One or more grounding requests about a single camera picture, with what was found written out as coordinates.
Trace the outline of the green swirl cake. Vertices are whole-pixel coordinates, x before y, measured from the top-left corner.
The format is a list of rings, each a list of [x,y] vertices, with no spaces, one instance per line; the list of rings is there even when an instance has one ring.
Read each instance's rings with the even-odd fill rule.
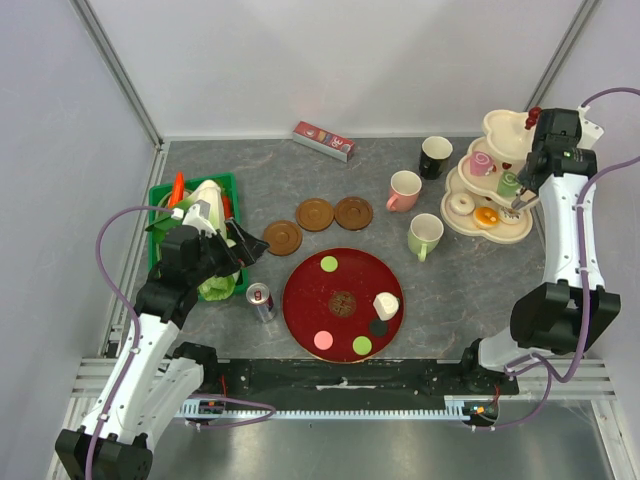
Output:
[[[514,197],[520,190],[517,175],[511,171],[504,171],[498,181],[497,194],[501,197]]]

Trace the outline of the metal tongs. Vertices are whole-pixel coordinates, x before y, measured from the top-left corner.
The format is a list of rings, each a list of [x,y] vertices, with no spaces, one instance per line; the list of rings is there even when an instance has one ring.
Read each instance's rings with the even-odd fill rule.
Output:
[[[515,194],[513,201],[510,204],[510,210],[513,212],[520,212],[528,204],[528,190],[521,187]]]

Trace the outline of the brown coaster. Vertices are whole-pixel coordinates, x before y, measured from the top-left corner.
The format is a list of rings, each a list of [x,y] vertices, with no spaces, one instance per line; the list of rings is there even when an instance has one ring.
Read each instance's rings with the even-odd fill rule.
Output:
[[[268,251],[276,256],[288,256],[300,247],[303,234],[300,227],[288,220],[278,220],[268,225],[263,239],[270,247]]]
[[[366,228],[373,219],[373,208],[360,197],[345,197],[334,207],[336,222],[344,229],[357,231]]]
[[[319,232],[327,229],[334,220],[334,207],[321,198],[309,198],[296,209],[296,222],[304,230]]]

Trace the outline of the pink swirl cake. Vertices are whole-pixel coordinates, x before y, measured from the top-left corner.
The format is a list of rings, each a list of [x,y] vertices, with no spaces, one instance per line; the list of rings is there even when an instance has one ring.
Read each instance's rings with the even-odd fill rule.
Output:
[[[482,151],[474,151],[469,157],[470,174],[475,177],[489,176],[496,172],[493,158]]]

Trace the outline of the green macaron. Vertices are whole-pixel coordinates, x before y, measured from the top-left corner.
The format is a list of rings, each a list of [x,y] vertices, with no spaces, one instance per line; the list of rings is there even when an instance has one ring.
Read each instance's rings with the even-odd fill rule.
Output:
[[[324,272],[332,273],[338,268],[338,260],[332,255],[327,255],[321,259],[320,267]]]
[[[358,336],[352,342],[352,349],[359,356],[368,356],[372,348],[372,341],[366,336]]]

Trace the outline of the orange glazed donut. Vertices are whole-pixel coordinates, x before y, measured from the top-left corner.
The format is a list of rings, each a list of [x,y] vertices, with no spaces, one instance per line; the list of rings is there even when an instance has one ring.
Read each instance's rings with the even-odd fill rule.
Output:
[[[472,213],[472,220],[481,230],[491,230],[500,224],[498,212],[486,206],[475,208]]]

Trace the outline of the white ring donut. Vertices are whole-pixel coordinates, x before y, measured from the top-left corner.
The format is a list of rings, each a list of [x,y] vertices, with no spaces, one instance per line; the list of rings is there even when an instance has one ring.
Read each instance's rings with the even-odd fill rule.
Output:
[[[450,210],[458,216],[468,216],[476,208],[474,199],[467,193],[455,193],[449,199]]]

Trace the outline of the dark red round tray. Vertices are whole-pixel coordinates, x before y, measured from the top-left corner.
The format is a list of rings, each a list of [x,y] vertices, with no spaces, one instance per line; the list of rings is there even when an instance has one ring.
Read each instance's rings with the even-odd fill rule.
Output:
[[[338,268],[332,273],[320,267],[321,259],[332,255]],[[389,332],[376,338],[369,324],[379,319],[373,307],[375,296],[390,292],[400,300],[400,308],[388,322]],[[370,253],[353,248],[332,248],[316,253],[289,276],[281,302],[286,326],[298,344],[311,355],[330,363],[358,363],[384,350],[399,332],[404,317],[402,287],[392,270]],[[326,330],[334,343],[322,351],[314,346],[314,335]],[[358,336],[373,344],[368,356],[356,355],[352,342]]]

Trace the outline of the white cream cake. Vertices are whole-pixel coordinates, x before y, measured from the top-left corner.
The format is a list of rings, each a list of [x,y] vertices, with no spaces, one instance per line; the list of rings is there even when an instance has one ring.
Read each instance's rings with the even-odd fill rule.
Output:
[[[386,322],[399,311],[400,300],[390,292],[380,292],[374,298],[373,307],[378,318]]]

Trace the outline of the black sandwich cookie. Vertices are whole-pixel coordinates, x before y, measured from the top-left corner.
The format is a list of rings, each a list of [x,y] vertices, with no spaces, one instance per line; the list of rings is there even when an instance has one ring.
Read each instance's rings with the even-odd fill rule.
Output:
[[[374,319],[369,324],[369,332],[376,338],[385,337],[389,332],[388,322],[380,319]]]

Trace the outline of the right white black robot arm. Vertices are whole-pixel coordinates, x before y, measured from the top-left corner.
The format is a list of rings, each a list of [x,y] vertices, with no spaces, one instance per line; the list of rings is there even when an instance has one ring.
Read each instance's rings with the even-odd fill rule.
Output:
[[[595,152],[580,144],[583,126],[579,110],[534,107],[528,113],[525,127],[533,137],[513,204],[541,202],[543,280],[516,302],[507,329],[465,350],[457,377],[469,393],[537,366],[550,380],[568,382],[621,310],[619,295],[606,290],[599,270],[593,197],[601,173]]]

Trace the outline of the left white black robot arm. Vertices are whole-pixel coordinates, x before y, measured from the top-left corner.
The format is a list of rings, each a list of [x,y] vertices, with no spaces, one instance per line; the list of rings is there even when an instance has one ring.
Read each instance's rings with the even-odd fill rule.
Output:
[[[214,350],[192,346],[192,356],[172,359],[156,377],[169,346],[198,301],[198,288],[248,267],[267,242],[225,222],[231,237],[206,222],[185,221],[168,231],[161,259],[131,308],[131,327],[120,357],[81,426],[60,432],[55,451],[72,479],[145,479],[155,446],[184,401],[217,387]]]

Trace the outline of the energy drink can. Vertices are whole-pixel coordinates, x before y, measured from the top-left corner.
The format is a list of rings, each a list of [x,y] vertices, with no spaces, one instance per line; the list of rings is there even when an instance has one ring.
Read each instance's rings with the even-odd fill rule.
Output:
[[[251,284],[246,291],[246,298],[262,322],[269,322],[275,318],[275,304],[271,290],[266,284]]]

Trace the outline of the toy napa cabbage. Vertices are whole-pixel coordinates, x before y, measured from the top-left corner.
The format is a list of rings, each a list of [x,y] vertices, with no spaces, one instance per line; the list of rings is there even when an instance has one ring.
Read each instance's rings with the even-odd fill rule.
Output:
[[[228,216],[225,212],[226,193],[224,189],[214,180],[204,180],[193,191],[184,191],[184,198],[176,206],[170,209],[179,208],[187,213],[194,204],[199,204],[199,216],[204,223],[215,230],[220,231],[220,236],[227,244],[227,228],[225,221]],[[240,271],[234,272],[230,276],[214,276],[207,279],[198,287],[200,297],[208,302],[222,301],[229,298],[235,290],[240,276]]]

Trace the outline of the green plastic basket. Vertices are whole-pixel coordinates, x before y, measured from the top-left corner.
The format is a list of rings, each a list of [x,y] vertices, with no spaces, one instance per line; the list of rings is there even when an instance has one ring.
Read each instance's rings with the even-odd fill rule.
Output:
[[[195,190],[203,182],[215,182],[221,189],[222,200],[224,204],[225,215],[233,214],[238,223],[242,222],[243,208],[241,204],[242,192],[238,188],[236,176],[231,172],[220,173],[205,177],[187,179],[184,181],[184,197],[178,207],[187,205],[187,197],[191,196]],[[173,191],[172,183],[165,183],[152,187],[149,190],[148,198],[152,206],[165,208]],[[166,232],[176,226],[176,222],[172,221],[164,214],[152,211],[148,214],[149,225],[146,229],[148,232],[148,270],[151,271],[154,265],[159,261],[160,243],[164,239]],[[223,301],[231,295],[245,293],[249,285],[249,276],[245,269],[234,274],[235,288],[230,290],[230,283],[221,279],[207,280],[199,288],[200,301]]]

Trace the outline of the cream three tier stand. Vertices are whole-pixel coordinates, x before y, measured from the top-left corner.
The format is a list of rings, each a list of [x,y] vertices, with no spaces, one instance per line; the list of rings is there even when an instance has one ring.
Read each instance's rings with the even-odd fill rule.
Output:
[[[501,197],[497,194],[498,181],[504,171],[518,174],[525,165],[527,154],[531,150],[535,123],[533,113],[493,110],[482,121],[483,135],[474,140],[457,165],[447,174],[445,194],[441,200],[440,211],[444,222],[454,231],[470,236],[483,237],[498,244],[515,244],[522,241],[533,227],[531,208],[526,206],[522,212],[524,221],[515,226],[500,224],[491,230],[479,229],[468,216],[455,215],[449,208],[449,199],[455,193],[467,193],[475,201],[476,208],[490,207],[499,214],[501,207],[510,208],[514,197]],[[470,174],[469,157],[474,151],[489,154],[496,166],[496,172],[489,176],[475,177]]]

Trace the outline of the toy orange carrot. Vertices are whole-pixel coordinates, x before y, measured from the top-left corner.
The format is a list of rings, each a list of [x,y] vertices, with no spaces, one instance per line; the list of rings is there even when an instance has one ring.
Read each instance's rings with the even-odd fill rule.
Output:
[[[173,208],[179,202],[181,202],[184,198],[184,191],[185,191],[184,175],[181,171],[179,171],[175,176],[171,194],[167,202],[167,207]]]

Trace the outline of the pink macaron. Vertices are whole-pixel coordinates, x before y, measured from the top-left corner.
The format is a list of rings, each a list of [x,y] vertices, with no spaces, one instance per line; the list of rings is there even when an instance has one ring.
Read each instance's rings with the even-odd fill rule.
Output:
[[[314,335],[313,342],[317,349],[325,351],[332,347],[334,339],[330,332],[322,330]]]

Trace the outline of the black mug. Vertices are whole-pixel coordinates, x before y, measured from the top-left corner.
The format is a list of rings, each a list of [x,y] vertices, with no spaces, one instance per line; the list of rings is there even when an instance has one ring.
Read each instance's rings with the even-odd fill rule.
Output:
[[[430,136],[421,145],[419,173],[425,180],[440,177],[453,153],[453,145],[442,136]]]

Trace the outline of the red snack box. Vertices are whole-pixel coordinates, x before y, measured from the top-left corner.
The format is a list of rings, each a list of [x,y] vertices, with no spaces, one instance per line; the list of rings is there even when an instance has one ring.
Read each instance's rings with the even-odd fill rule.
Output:
[[[304,121],[292,132],[294,142],[307,146],[332,158],[347,162],[354,153],[355,143]]]

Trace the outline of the green mug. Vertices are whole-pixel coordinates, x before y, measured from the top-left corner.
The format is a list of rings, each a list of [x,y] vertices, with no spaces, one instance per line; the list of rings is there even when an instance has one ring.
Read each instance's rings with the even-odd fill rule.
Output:
[[[420,262],[436,248],[444,234],[444,225],[435,215],[423,213],[416,215],[408,231],[409,250]]]

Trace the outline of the pink mug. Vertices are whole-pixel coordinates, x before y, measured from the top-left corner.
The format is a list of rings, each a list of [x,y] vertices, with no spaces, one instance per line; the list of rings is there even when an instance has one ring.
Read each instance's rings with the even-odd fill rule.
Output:
[[[395,172],[390,179],[386,209],[390,212],[408,212],[415,205],[422,188],[421,177],[408,170]]]

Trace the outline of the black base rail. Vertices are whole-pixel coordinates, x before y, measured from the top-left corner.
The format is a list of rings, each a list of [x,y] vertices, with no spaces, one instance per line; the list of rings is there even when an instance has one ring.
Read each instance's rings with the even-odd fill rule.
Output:
[[[379,359],[353,364],[301,359],[219,360],[204,369],[207,393],[256,395],[278,388],[418,391],[429,396],[516,395],[519,385],[504,374],[466,361]]]

